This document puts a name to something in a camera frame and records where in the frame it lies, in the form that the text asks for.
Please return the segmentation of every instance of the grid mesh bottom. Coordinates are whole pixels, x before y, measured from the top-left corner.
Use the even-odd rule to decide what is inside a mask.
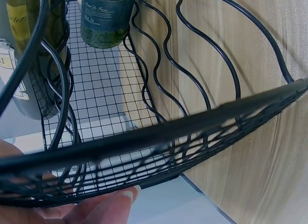
[[[67,20],[70,24],[70,38],[67,46],[71,52],[71,72],[74,76],[74,90],[70,99],[70,104],[74,110],[79,135],[83,142],[101,139],[107,136],[124,133],[130,130],[151,126],[157,123],[157,118],[153,112],[146,108],[142,100],[142,88],[144,80],[142,70],[140,70],[134,55],[129,53],[123,43],[111,49],[96,49],[87,45],[80,35],[80,17],[77,1],[72,1],[68,5]],[[126,44],[132,48],[129,39]],[[145,91],[145,99],[151,104],[149,93]],[[51,144],[55,135],[59,116],[44,120],[44,141],[45,147]],[[59,147],[72,145],[72,136],[68,131],[64,131]],[[151,148],[141,151],[135,151],[129,154],[104,159],[100,164],[87,163],[87,171],[93,170],[92,167],[98,167],[101,170],[97,174],[87,174],[84,178],[82,188],[76,188],[79,193],[86,190],[87,193],[93,189],[95,191],[94,181],[96,177],[122,177],[119,180],[111,180],[109,183],[97,184],[101,190],[105,190],[110,184],[111,187],[119,186],[121,182],[126,181],[125,175],[131,174],[127,171],[123,175],[117,175],[117,172],[124,172],[128,168],[134,168],[137,165],[128,165],[126,168],[113,168],[115,165],[131,162],[136,159],[144,158],[150,155]],[[151,174],[153,170],[160,165],[164,165],[166,160],[161,157],[153,158],[153,165],[150,167],[141,167],[142,175],[136,174],[136,178],[142,178],[144,175]],[[61,177],[64,169],[52,171],[52,173]],[[77,166],[72,167],[70,175],[76,174]]]

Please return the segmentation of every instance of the wooden cabinet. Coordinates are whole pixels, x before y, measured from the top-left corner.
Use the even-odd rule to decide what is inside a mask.
[[[235,99],[234,83],[220,55],[177,18],[178,0],[146,0],[166,14],[172,36],[168,48],[195,75],[213,107]],[[272,33],[294,79],[308,76],[308,0],[234,0]],[[285,85],[269,42],[241,13],[220,0],[184,0],[191,24],[215,40],[233,62],[242,97]],[[163,19],[141,5],[137,21],[159,43],[167,34]],[[156,51],[140,33],[132,33],[138,54],[150,71],[150,89],[158,111],[168,119],[182,116],[153,81]],[[158,69],[162,85],[190,114],[206,110],[197,87],[163,55]],[[238,223],[308,222],[308,95],[254,133],[186,172]]]

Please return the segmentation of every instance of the bottle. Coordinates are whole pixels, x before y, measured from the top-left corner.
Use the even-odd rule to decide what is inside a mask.
[[[78,8],[80,9],[80,11],[81,11],[81,4],[82,4],[82,0],[77,0],[77,2],[78,2]]]
[[[6,0],[7,15],[9,18],[11,32],[14,38],[14,55],[18,59],[22,56],[26,45],[33,33],[38,20],[39,0]],[[50,12],[48,26],[44,38],[56,50],[60,47],[65,30],[65,1],[61,1]],[[62,61],[66,60],[66,47],[59,50]],[[55,94],[47,81],[47,72],[51,71],[51,79],[61,88],[59,70],[55,63],[49,66],[51,56],[41,48],[35,57],[35,62],[23,79],[23,93],[27,99],[14,100],[21,112],[32,119],[49,119],[58,113],[55,106]]]
[[[0,0],[0,78],[4,85],[9,81],[14,68],[16,67],[16,61],[14,56],[14,48],[12,44],[14,37],[11,32],[11,26],[6,10],[6,0]],[[29,96],[24,91],[25,83],[21,81],[18,89],[15,91],[13,97],[16,100],[28,100]]]
[[[82,0],[81,36],[95,48],[112,48],[127,35],[135,0]]]

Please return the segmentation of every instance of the wire basket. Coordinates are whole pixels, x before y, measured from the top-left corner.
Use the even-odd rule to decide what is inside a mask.
[[[49,10],[44,0],[41,1],[41,10]],[[70,38],[67,46],[70,51],[66,67],[59,64],[56,51],[42,41],[42,45],[58,63],[61,82],[67,82],[62,92],[56,92],[54,87],[58,96],[55,103],[60,114],[51,119],[42,117],[44,152],[0,161],[1,205],[58,206],[137,184],[147,188],[171,180],[241,140],[308,89],[307,78],[293,80],[268,30],[236,2],[223,0],[246,15],[267,37],[288,83],[277,89],[241,98],[240,83],[231,60],[214,40],[189,23],[181,13],[183,0],[179,0],[176,6],[179,19],[219,52],[232,74],[236,100],[212,109],[201,83],[177,63],[168,50],[172,30],[167,17],[146,1],[136,0],[131,24],[157,50],[154,81],[184,116],[167,121],[155,108],[148,87],[149,70],[136,53],[130,35],[112,49],[100,50],[86,45],[80,36],[81,14],[78,4],[76,0],[68,1]],[[154,38],[136,24],[140,6],[154,10],[165,21],[168,33],[163,50]],[[33,41],[29,44],[33,49],[40,46],[42,37],[37,39],[36,43]],[[162,51],[179,71],[196,84],[207,111],[188,116],[179,100],[162,86],[157,77]],[[29,65],[20,61],[1,94],[0,114]]]

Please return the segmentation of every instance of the finger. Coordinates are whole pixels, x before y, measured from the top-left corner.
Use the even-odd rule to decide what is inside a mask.
[[[6,142],[6,141],[0,140],[0,158],[13,157],[13,156],[18,156],[18,155],[23,155],[23,152],[20,151],[19,148],[17,148],[16,146],[14,146],[14,145]],[[58,183],[57,178],[49,172],[44,173],[43,176],[42,176],[42,179],[44,181],[50,181],[51,185],[57,185],[57,183]],[[12,179],[10,179],[10,181],[14,184],[26,184],[26,183],[29,182],[29,180],[26,179],[26,178],[12,178]],[[44,189],[44,192],[53,193],[53,190],[54,189],[52,189],[52,188],[47,188],[47,189]],[[63,185],[63,190],[67,194],[73,193],[73,189],[71,188],[70,185],[67,185],[67,186]],[[20,196],[21,195],[18,195],[18,194],[0,195],[0,197],[2,197],[2,198],[18,198]]]
[[[56,218],[63,218],[66,216],[76,205],[70,204],[65,206],[59,206],[54,208],[35,208],[35,212],[41,215],[45,219],[56,219]]]
[[[86,217],[82,224],[126,224],[131,205],[135,202],[140,187],[118,191],[102,202]]]
[[[106,201],[110,196],[111,194],[105,194],[84,200],[76,205],[63,219],[69,224],[81,223],[96,206]]]
[[[0,206],[0,216],[3,223],[8,224],[45,224],[45,220],[33,209]]]

